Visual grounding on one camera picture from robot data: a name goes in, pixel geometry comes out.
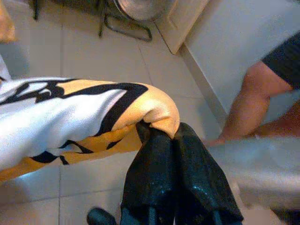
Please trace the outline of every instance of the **white wall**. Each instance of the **white wall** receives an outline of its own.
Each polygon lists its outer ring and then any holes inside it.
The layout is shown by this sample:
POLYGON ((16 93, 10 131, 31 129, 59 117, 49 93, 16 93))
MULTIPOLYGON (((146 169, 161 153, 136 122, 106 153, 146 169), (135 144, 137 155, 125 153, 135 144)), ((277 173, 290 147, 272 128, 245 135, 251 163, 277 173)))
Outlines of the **white wall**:
MULTIPOLYGON (((246 69, 300 30, 300 3, 292 0, 211 0, 186 39, 226 112, 246 69)), ((272 99, 267 120, 300 96, 272 99)))

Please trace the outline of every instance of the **bare leg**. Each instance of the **bare leg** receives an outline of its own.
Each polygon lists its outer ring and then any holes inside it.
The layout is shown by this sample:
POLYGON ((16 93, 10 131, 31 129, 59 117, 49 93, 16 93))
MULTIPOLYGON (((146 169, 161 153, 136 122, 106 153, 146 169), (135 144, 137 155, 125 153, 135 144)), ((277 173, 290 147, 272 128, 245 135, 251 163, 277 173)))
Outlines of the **bare leg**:
POLYGON ((220 137, 209 144, 221 144, 252 133, 261 124, 270 104, 270 97, 293 88, 263 62, 247 70, 241 91, 234 100, 220 137))
POLYGON ((295 136, 300 137, 300 100, 278 120, 258 127, 248 137, 259 135, 261 137, 295 136))

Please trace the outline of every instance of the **white tiled floor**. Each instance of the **white tiled floor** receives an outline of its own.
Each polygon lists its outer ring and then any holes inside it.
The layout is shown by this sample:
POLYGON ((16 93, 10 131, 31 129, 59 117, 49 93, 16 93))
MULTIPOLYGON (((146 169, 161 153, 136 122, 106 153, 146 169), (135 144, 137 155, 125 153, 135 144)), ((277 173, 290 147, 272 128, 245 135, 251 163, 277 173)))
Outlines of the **white tiled floor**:
MULTIPOLYGON (((152 84, 174 99, 181 120, 201 138, 218 136, 217 121, 187 66, 180 56, 170 54, 154 24, 149 24, 151 43, 108 29, 99 39, 98 17, 51 0, 43 4, 38 22, 27 6, 9 4, 8 10, 19 41, 0 45, 0 53, 14 79, 61 76, 152 84)), ((124 178, 135 154, 50 166, 2 184, 0 224, 82 225, 96 205, 118 220, 124 178)))

